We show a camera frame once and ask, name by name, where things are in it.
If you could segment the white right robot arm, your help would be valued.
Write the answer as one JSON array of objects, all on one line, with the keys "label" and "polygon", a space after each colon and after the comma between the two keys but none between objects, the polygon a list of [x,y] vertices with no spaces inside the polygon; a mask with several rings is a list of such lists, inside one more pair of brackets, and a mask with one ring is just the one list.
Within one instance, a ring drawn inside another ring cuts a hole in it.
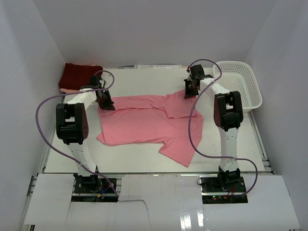
[{"label": "white right robot arm", "polygon": [[[240,183],[240,169],[237,158],[237,136],[241,123],[244,119],[242,100],[240,92],[229,91],[217,83],[222,77],[221,68],[218,67],[219,76],[214,79],[206,75],[200,64],[187,67],[188,78],[185,82],[185,96],[195,96],[188,120],[188,137],[193,149],[203,157],[219,159],[217,179],[214,186],[226,191],[234,188]],[[191,134],[192,116],[195,106],[201,95],[208,91],[208,96],[213,98],[213,119],[220,134],[220,156],[209,156],[201,153],[194,145]]]}]

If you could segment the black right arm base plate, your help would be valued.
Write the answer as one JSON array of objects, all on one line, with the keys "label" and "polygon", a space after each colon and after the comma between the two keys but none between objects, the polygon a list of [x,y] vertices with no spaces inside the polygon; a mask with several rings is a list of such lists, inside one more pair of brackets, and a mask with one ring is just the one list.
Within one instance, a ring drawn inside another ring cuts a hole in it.
[{"label": "black right arm base plate", "polygon": [[201,186],[204,205],[247,204],[246,186],[243,177],[238,183],[223,188],[217,177],[200,177],[197,184]]}]

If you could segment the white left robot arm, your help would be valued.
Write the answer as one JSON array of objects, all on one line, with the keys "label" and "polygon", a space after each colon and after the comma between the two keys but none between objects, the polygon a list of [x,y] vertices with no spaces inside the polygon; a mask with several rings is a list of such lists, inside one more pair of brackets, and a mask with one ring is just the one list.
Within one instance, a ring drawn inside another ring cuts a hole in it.
[{"label": "white left robot arm", "polygon": [[114,102],[109,90],[104,90],[106,81],[97,74],[90,77],[88,85],[83,86],[81,93],[66,103],[56,106],[56,134],[67,145],[73,158],[77,160],[78,171],[74,177],[80,186],[97,192],[102,183],[98,180],[98,167],[94,163],[86,138],[89,125],[86,109],[97,103],[103,111],[114,111]]}]

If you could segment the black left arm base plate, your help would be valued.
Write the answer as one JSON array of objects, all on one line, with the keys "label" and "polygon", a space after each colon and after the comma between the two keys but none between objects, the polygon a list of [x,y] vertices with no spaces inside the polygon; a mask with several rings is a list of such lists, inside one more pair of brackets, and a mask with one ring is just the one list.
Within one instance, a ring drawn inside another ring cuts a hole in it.
[{"label": "black left arm base plate", "polygon": [[116,203],[118,198],[104,178],[98,178],[97,183],[82,183],[75,179],[72,202],[86,203]]}]

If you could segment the folded dark red t-shirt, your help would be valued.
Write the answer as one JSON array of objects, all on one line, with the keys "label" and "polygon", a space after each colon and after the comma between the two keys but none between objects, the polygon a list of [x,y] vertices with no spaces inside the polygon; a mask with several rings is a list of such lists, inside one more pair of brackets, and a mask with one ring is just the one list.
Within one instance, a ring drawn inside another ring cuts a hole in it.
[{"label": "folded dark red t-shirt", "polygon": [[66,90],[79,90],[89,84],[90,77],[96,72],[103,70],[98,65],[78,65],[66,63],[62,77],[59,81],[59,88]]}]

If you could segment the white perforated plastic basket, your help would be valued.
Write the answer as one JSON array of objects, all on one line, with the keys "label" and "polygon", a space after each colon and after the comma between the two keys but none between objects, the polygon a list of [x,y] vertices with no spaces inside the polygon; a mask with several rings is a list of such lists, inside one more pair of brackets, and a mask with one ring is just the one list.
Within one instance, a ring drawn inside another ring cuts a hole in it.
[{"label": "white perforated plastic basket", "polygon": [[237,61],[222,61],[213,66],[217,83],[230,91],[238,91],[241,95],[243,112],[257,109],[263,103],[261,92],[250,65]]}]

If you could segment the folded light pink t-shirt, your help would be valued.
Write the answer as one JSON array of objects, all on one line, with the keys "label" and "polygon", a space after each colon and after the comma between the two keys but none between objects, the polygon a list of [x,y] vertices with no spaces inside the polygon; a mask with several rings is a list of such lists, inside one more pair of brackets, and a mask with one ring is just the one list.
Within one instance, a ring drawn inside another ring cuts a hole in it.
[{"label": "folded light pink t-shirt", "polygon": [[60,92],[63,93],[63,94],[77,94],[77,93],[80,93],[80,90],[60,88]]}]

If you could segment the white paper strip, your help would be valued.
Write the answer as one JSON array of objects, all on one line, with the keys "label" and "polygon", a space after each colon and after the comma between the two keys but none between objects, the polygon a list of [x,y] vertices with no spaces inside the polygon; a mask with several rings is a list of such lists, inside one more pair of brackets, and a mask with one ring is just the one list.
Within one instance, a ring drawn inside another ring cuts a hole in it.
[{"label": "white paper strip", "polygon": [[182,68],[181,65],[173,65],[173,64],[137,64],[134,65],[135,69],[178,69]]}]

